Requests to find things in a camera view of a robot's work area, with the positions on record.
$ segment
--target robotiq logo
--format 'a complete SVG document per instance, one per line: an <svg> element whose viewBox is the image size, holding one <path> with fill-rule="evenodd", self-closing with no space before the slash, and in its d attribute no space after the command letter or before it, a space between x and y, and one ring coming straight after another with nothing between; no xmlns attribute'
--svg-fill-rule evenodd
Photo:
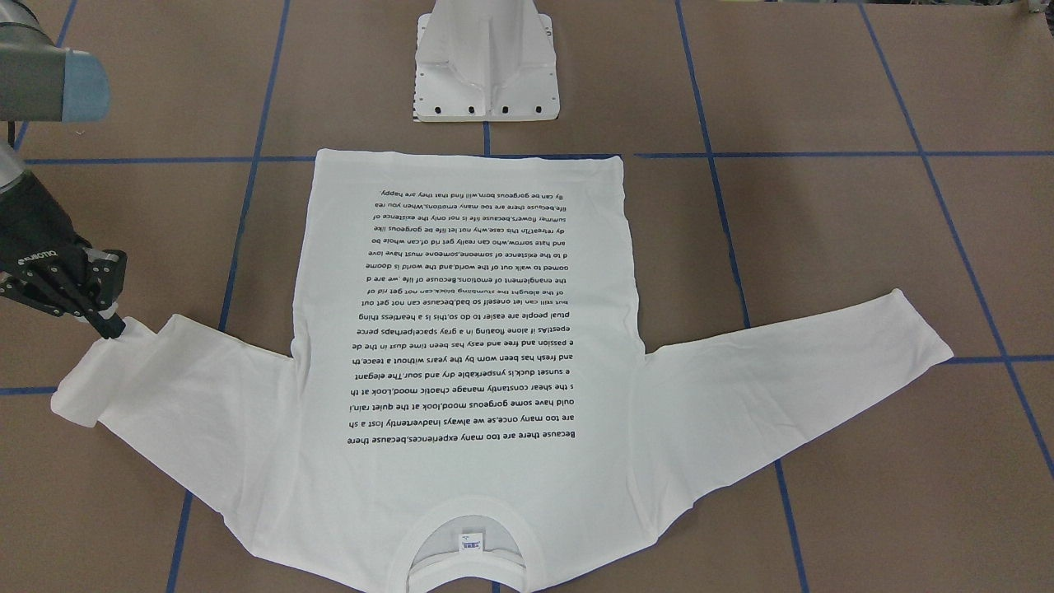
<svg viewBox="0 0 1054 593"><path fill-rule="evenodd" d="M32 261L34 259L43 259L44 257L58 257L59 254L55 251L41 251L40 253L34 253L33 255L26 255L18 260L19 265L24 265L26 261Z"/></svg>

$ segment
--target folded sleeve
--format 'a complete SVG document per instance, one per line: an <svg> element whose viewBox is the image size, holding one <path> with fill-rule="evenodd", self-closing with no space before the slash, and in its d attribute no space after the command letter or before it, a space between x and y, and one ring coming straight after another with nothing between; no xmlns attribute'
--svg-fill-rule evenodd
<svg viewBox="0 0 1054 593"><path fill-rule="evenodd" d="M53 411L98 419L213 510L243 545L260 480L295 418L293 361L175 316L156 336L128 319L62 381Z"/></svg>
<svg viewBox="0 0 1054 593"><path fill-rule="evenodd" d="M846 310L660 349L631 407L645 523L731 485L900 390L952 351L900 290Z"/></svg>

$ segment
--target fabric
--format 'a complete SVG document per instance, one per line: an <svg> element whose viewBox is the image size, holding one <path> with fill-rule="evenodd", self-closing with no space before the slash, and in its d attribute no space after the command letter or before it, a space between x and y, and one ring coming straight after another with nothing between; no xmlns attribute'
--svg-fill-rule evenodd
<svg viewBox="0 0 1054 593"><path fill-rule="evenodd" d="M367 592L534 591L952 356L899 290L645 356L623 198L618 158L321 151L292 359L129 320L53 410L256 556Z"/></svg>

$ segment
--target clothing tag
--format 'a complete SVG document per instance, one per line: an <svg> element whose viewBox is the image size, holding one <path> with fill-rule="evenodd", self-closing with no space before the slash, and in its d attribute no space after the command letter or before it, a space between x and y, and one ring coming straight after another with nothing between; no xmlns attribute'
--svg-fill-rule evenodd
<svg viewBox="0 0 1054 593"><path fill-rule="evenodd" d="M458 552L483 552L482 533L463 533Z"/></svg>

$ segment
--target brown surface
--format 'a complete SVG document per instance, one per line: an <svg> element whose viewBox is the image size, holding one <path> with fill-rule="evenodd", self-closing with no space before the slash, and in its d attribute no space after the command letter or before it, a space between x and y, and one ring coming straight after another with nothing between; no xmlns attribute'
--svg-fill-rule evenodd
<svg viewBox="0 0 1054 593"><path fill-rule="evenodd" d="M561 118L495 124L493 152L622 153L648 350L740 329L708 160L633 156L704 150L675 2L538 3L554 20ZM915 150L857 7L683 4L716 151ZM57 37L69 4L33 5ZM262 154L483 152L480 124L410 121L413 26L430 5L293 2ZM288 353L312 164L261 162L251 176L248 161L281 8L97 1L74 14L67 44L103 60L111 116L34 123L26 156L246 160L36 166L78 231L129 251L121 313L155 330L176 313L218 323L252 178L228 332ZM1054 151L1054 41L1041 17L1019 6L867 14L925 149ZM930 160L1009 353L1054 358L1054 154ZM901 286L957 356L998 356L920 157L716 166L755 325ZM55 386L92 340L69 318L8 302L0 319L0 390ZM786 458L811 591L1054 589L1054 481L1006 367L974 362L932 371ZM1054 362L1013 369L1050 443ZM52 416L46 396L0 396L0 590L164 590L182 489L104 429ZM655 548L555 591L801 590L776 475L705 497ZM252 558L199 502L177 576L176 591L347 590Z"/></svg>

